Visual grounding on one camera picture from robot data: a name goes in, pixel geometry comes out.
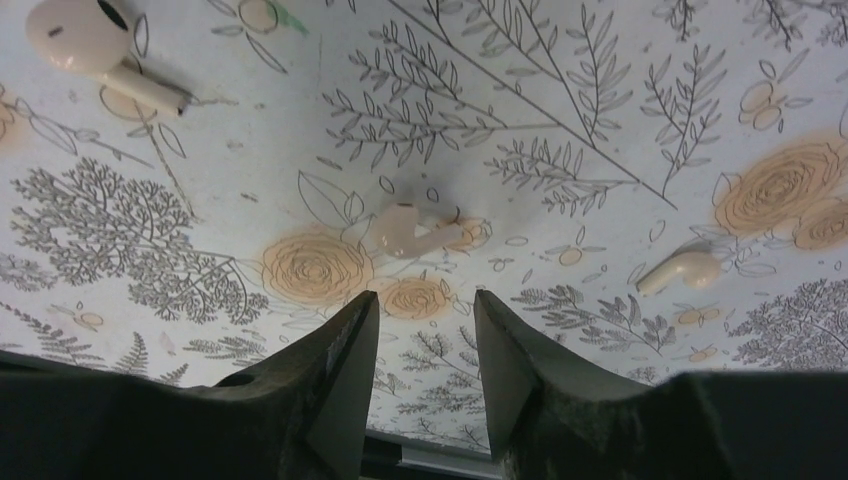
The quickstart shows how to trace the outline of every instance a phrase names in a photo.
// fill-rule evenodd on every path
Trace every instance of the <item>fern drawing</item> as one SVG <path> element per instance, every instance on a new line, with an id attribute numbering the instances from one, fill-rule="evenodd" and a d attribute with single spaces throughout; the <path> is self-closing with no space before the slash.
<path id="1" fill-rule="evenodd" d="M 7 312 L 24 322 L 37 335 L 40 352 L 38 356 L 54 362 L 67 363 L 78 367 L 105 369 L 103 357 L 88 351 L 90 343 L 82 343 L 77 337 L 70 337 L 62 329 L 53 328 L 21 310 L 6 303 L 0 303 Z"/>
<path id="2" fill-rule="evenodd" d="M 232 360 L 236 367 L 246 368 L 265 359 L 267 350 L 260 342 L 240 337 L 222 337 L 218 340 L 191 340 L 187 352 L 202 353 L 211 360 Z"/>

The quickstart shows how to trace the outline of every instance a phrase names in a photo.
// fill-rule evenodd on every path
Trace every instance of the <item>line art leaves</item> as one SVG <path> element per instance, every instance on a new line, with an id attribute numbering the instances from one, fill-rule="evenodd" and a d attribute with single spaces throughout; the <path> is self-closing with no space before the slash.
<path id="1" fill-rule="evenodd" d="M 686 74 L 675 78 L 669 86 L 663 86 L 662 82 L 671 66 L 671 55 L 659 66 L 651 64 L 648 68 L 645 87 L 649 96 L 640 108 L 646 116 L 661 117 L 665 121 L 665 126 L 655 138 L 663 159 L 669 163 L 663 195 L 669 182 L 684 167 L 695 168 L 710 162 L 709 157 L 694 156 L 699 146 L 715 143 L 721 138 L 718 135 L 705 136 L 707 130 L 721 119 L 722 114 L 716 112 L 719 99 L 710 95 L 727 75 L 727 70 L 713 75 L 724 59 L 725 51 L 710 58 L 710 50 L 710 46 L 700 48 L 696 44 L 692 50 L 692 61 L 683 63 Z"/>

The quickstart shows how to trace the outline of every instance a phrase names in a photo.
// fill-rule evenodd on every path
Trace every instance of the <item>gray tree illustration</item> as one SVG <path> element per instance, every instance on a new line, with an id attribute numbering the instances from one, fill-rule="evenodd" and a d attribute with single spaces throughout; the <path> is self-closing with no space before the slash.
<path id="1" fill-rule="evenodd" d="M 848 279 L 801 284 L 748 312 L 728 332 L 753 336 L 736 361 L 779 370 L 842 370 L 848 367 Z"/>
<path id="2" fill-rule="evenodd" d="M 547 291 L 523 290 L 512 300 L 527 305 L 525 311 L 543 312 L 542 318 L 549 327 L 581 329 L 580 341 L 597 345 L 604 352 L 626 352 L 633 345 L 643 345 L 662 356 L 663 347 L 677 341 L 674 327 L 660 315 L 654 319 L 643 317 L 639 302 L 632 295 L 628 296 L 629 302 L 619 297 L 612 302 L 598 300 L 602 307 L 599 313 L 583 308 L 583 294 L 570 285 L 557 285 Z"/>
<path id="3" fill-rule="evenodd" d="M 408 350 L 400 355 L 407 364 L 403 369 L 408 372 L 448 369 L 450 373 L 442 385 L 430 387 L 419 395 L 417 402 L 400 404 L 400 413 L 438 414 L 447 411 L 477 414 L 485 411 L 477 342 L 467 328 L 460 327 L 459 333 L 466 348 L 459 352 L 458 357 L 466 364 L 465 368 L 448 358 L 454 347 L 446 335 L 430 335 L 422 331 L 412 335 L 412 341 L 419 351 Z"/>
<path id="4" fill-rule="evenodd" d="M 189 215 L 158 183 L 83 158 L 58 176 L 38 168 L 12 184 L 37 205 L 13 209 L 18 244 L 47 254 L 70 285 L 128 277 L 129 298 L 169 321 L 223 315 L 240 325 L 268 306 L 265 295 L 248 293 L 234 257 L 192 247 Z"/>

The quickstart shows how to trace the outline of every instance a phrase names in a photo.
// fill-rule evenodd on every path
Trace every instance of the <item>airpod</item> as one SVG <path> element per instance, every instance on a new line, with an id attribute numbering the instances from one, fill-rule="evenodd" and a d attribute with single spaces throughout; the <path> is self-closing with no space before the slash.
<path id="1" fill-rule="evenodd" d="M 721 263 L 706 252 L 685 252 L 661 263 L 636 283 L 642 296 L 653 295 L 674 277 L 682 275 L 683 284 L 694 289 L 706 288 L 721 275 Z"/>
<path id="2" fill-rule="evenodd" d="M 181 115 L 186 99 L 123 66 L 132 32 L 105 0 L 46 0 L 27 17 L 26 34 L 48 63 L 87 75 L 161 112 Z"/>
<path id="3" fill-rule="evenodd" d="M 387 208 L 371 224 L 371 238 L 387 254 L 397 258 L 416 258 L 462 240 L 463 230 L 457 224 L 415 236 L 418 209 L 407 203 Z"/>

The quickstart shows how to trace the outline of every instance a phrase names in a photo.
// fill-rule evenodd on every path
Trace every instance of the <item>botanical print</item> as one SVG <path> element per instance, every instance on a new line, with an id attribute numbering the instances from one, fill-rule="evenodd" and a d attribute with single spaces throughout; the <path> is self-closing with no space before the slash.
<path id="1" fill-rule="evenodd" d="M 808 208 L 792 232 L 795 247 L 824 250 L 848 240 L 848 200 L 829 198 Z"/>
<path id="2" fill-rule="evenodd" d="M 721 315 L 721 310 L 715 308 L 717 304 L 712 303 L 701 308 L 696 308 L 687 303 L 675 303 L 674 306 L 680 310 L 674 312 L 677 315 L 677 323 L 683 325 L 698 325 L 698 328 L 704 326 L 704 323 L 715 320 Z"/>
<path id="3" fill-rule="evenodd" d="M 739 102 L 739 123 L 751 125 L 754 130 L 763 132 L 777 125 L 778 133 L 783 133 L 786 119 L 783 118 L 785 110 L 794 110 L 806 107 L 813 103 L 812 98 L 793 97 L 789 98 L 782 91 L 782 83 L 795 73 L 807 55 L 809 48 L 789 61 L 786 67 L 777 74 L 774 64 L 768 60 L 760 60 L 760 71 L 765 80 L 760 80 L 745 90 L 742 100 Z"/>
<path id="4" fill-rule="evenodd" d="M 400 398 L 398 394 L 410 388 L 394 373 L 386 373 L 379 367 L 374 369 L 374 390 Z"/>
<path id="5" fill-rule="evenodd" d="M 459 328 L 463 340 L 462 350 L 454 360 L 454 345 L 443 333 L 430 335 L 419 331 L 412 336 L 418 351 L 408 350 L 401 354 L 407 372 L 448 372 L 442 385 L 428 388 L 419 395 L 415 403 L 403 403 L 401 414 L 463 412 L 475 415 L 485 411 L 483 406 L 483 384 L 480 380 L 480 362 L 477 358 L 477 341 L 465 327 Z"/>
<path id="6" fill-rule="evenodd" d="M 240 368 L 246 368 L 264 360 L 268 353 L 262 342 L 232 336 L 221 337 L 218 340 L 191 340 L 188 345 L 183 350 L 202 353 L 212 360 L 232 360 L 232 364 Z"/>
<path id="7" fill-rule="evenodd" d="M 0 253 L 0 281 L 23 292 L 37 292 L 56 285 L 56 275 L 47 272 L 38 262 Z"/>
<path id="8" fill-rule="evenodd" d="M 571 267 L 577 265 L 583 260 L 587 253 L 600 253 L 606 250 L 604 247 L 593 247 L 583 245 L 583 240 L 586 238 L 586 227 L 580 227 L 577 236 L 574 238 L 574 244 L 562 245 L 556 248 L 545 250 L 545 255 L 553 255 L 560 265 L 563 267 Z"/>
<path id="9" fill-rule="evenodd" d="M 265 65 L 277 73 L 289 73 L 259 40 L 261 36 L 270 35 L 277 29 L 280 25 L 281 13 L 285 12 L 285 9 L 281 10 L 274 2 L 267 0 L 240 0 L 236 8 L 231 7 L 225 0 L 206 1 L 221 15 L 238 22 L 238 24 L 214 27 L 213 34 L 224 37 L 240 37 L 244 34 L 247 44 Z M 283 20 L 288 20 L 287 13 Z"/>
<path id="10" fill-rule="evenodd" d="M 663 196 L 669 182 L 684 167 L 700 167 L 710 162 L 709 157 L 693 157 L 695 149 L 721 138 L 718 135 L 705 136 L 707 130 L 721 119 L 721 113 L 716 112 L 719 99 L 711 95 L 727 75 L 727 70 L 716 70 L 724 59 L 725 51 L 714 53 L 711 57 L 711 48 L 699 48 L 696 44 L 692 49 L 692 61 L 683 62 L 687 79 L 682 80 L 683 76 L 678 76 L 667 87 L 662 86 L 662 82 L 671 66 L 671 55 L 658 67 L 651 64 L 648 68 L 645 87 L 649 97 L 647 105 L 641 109 L 645 115 L 663 117 L 666 122 L 654 139 L 663 147 L 660 153 L 669 163 L 662 188 Z"/>
<path id="11" fill-rule="evenodd" d="M 707 6 L 706 0 L 664 0 L 656 7 L 653 15 L 663 19 L 677 32 L 677 41 L 685 42 L 697 35 L 701 29 L 693 25 L 695 14 Z"/>
<path id="12" fill-rule="evenodd" d="M 97 329 L 102 327 L 106 323 L 106 320 L 97 313 L 86 311 L 84 310 L 84 308 L 85 304 L 80 301 L 77 302 L 74 309 L 66 308 L 60 305 L 50 305 L 50 308 L 47 309 L 47 312 L 63 313 L 65 315 L 68 315 L 74 320 L 74 323 L 76 323 L 80 327 L 96 333 Z"/>
<path id="13" fill-rule="evenodd" d="M 602 306 L 599 313 L 584 309 L 583 300 L 583 294 L 570 285 L 557 285 L 547 291 L 522 290 L 520 296 L 512 298 L 526 305 L 524 311 L 544 312 L 542 319 L 546 326 L 563 330 L 580 328 L 583 332 L 580 341 L 597 345 L 602 352 L 626 352 L 639 345 L 662 357 L 663 347 L 677 341 L 675 328 L 669 326 L 663 316 L 642 317 L 639 302 L 632 295 L 628 297 L 629 302 L 619 297 L 613 302 L 598 300 Z"/>
<path id="14" fill-rule="evenodd" d="M 846 159 L 843 145 L 805 143 L 766 157 L 743 175 L 723 173 L 713 192 L 717 224 L 690 229 L 720 256 L 725 271 L 774 275 L 763 248 L 817 250 L 842 239 L 841 197 L 832 195 Z"/>
<path id="15" fill-rule="evenodd" d="M 380 305 L 389 315 L 422 320 L 445 313 L 450 287 L 439 279 L 404 278 L 379 292 Z"/>
<path id="16" fill-rule="evenodd" d="M 844 2 L 614 3 L 205 0 L 185 6 L 181 35 L 209 42 L 194 56 L 154 21 L 183 11 L 151 3 L 126 63 L 176 75 L 178 119 L 3 57 L 0 300 L 23 328 L 0 348 L 214 384 L 373 290 L 369 428 L 475 451 L 475 288 L 648 385 L 720 364 L 844 368 Z M 28 10 L 10 4 L 0 27 Z M 840 115 L 843 139 L 817 140 Z M 422 231 L 458 223 L 461 240 L 386 255 L 369 233 L 391 202 L 440 216 Z M 722 261 L 716 290 L 636 296 L 687 249 Z M 777 295 L 799 270 L 828 278 Z M 752 298 L 765 303 L 741 315 Z"/>
<path id="17" fill-rule="evenodd" d="M 750 338 L 733 360 L 779 370 L 844 370 L 848 366 L 848 280 L 802 283 L 748 312 L 728 332 Z"/>
<path id="18" fill-rule="evenodd" d="M 285 238 L 262 255 L 262 279 L 301 305 L 343 305 L 374 277 L 363 250 L 323 233 Z"/>
<path id="19" fill-rule="evenodd" d="M 90 343 L 83 343 L 77 337 L 69 337 L 62 329 L 54 328 L 49 323 L 42 322 L 9 304 L 0 302 L 0 307 L 25 323 L 37 335 L 40 347 L 39 356 L 45 360 L 97 370 L 109 370 L 171 386 L 179 385 L 180 380 L 188 370 L 189 365 L 184 363 L 177 369 L 155 378 L 149 376 L 147 347 L 144 338 L 138 332 L 133 332 L 133 344 L 129 351 L 118 359 L 114 365 L 107 366 L 103 357 L 90 353 L 92 347 Z M 3 349 L 21 348 L 20 345 L 14 344 L 0 344 L 0 347 Z"/>
<path id="20" fill-rule="evenodd" d="M 468 253 L 485 245 L 492 236 L 492 224 L 485 218 L 460 218 L 456 223 L 462 227 L 462 239 L 448 245 L 448 250 Z M 441 222 L 437 228 L 447 225 Z"/>
<path id="21" fill-rule="evenodd" d="M 741 177 L 727 177 L 731 185 L 716 207 L 716 220 L 735 235 L 760 235 L 825 198 L 844 169 L 845 161 L 828 144 L 782 150 Z"/>
<path id="22" fill-rule="evenodd" d="M 130 299 L 168 321 L 223 315 L 246 324 L 268 306 L 265 295 L 247 292 L 235 258 L 192 247 L 189 215 L 157 183 L 83 158 L 59 175 L 33 169 L 12 185 L 31 207 L 13 208 L 18 244 L 47 255 L 62 282 L 127 277 Z"/>

